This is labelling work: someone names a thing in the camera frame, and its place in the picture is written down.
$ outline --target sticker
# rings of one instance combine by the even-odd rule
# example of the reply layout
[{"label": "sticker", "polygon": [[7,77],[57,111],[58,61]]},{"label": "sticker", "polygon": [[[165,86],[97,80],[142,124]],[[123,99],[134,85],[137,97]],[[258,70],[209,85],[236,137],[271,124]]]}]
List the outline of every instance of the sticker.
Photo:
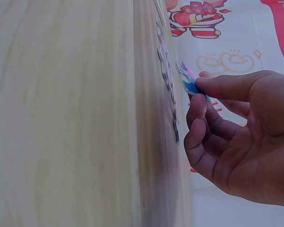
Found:
[{"label": "sticker", "polygon": [[170,63],[168,48],[164,40],[164,34],[162,32],[161,23],[158,17],[156,17],[156,24],[157,24],[157,35],[158,35],[158,39],[160,43],[157,51],[158,51],[158,57],[161,62],[161,73],[165,81],[166,88],[170,92],[170,97],[173,103],[172,121],[173,121],[176,141],[179,142],[179,132],[178,132],[179,123],[178,123],[178,115],[177,115],[177,104],[176,104],[176,99],[174,95],[174,85],[173,85],[173,80],[172,80],[173,70],[172,70],[172,65]]}]

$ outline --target red cartoon figure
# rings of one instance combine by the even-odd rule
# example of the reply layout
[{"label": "red cartoon figure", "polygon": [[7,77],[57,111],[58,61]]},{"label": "red cartoon figure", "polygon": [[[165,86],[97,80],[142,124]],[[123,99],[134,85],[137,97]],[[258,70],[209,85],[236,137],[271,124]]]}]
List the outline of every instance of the red cartoon figure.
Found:
[{"label": "red cartoon figure", "polygon": [[215,26],[224,20],[216,7],[221,7],[226,0],[206,0],[190,2],[180,8],[180,11],[169,11],[170,27],[173,36],[180,36],[190,31],[196,38],[215,39],[221,32]]}]

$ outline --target hand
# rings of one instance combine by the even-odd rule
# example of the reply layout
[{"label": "hand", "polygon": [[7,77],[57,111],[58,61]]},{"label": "hand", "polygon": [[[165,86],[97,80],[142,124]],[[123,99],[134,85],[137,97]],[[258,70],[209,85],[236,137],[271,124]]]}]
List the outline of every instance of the hand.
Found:
[{"label": "hand", "polygon": [[203,95],[193,96],[184,139],[190,165],[230,195],[284,206],[284,75],[200,76],[200,90],[248,123],[223,120]]}]

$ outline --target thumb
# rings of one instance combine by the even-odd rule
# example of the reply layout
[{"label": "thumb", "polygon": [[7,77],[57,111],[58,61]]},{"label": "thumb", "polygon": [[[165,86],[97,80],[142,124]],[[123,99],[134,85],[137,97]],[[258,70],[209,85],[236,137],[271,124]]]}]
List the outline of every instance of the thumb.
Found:
[{"label": "thumb", "polygon": [[249,93],[253,84],[270,74],[271,71],[260,71],[242,76],[221,75],[216,78],[200,77],[196,86],[210,97],[226,100],[249,102]]}]

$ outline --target wooden surface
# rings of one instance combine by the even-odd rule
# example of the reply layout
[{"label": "wooden surface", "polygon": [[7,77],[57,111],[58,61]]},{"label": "wooden surface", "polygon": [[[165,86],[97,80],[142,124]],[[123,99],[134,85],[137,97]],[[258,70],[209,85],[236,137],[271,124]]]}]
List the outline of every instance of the wooden surface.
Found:
[{"label": "wooden surface", "polygon": [[191,226],[154,10],[0,0],[0,227]]}]

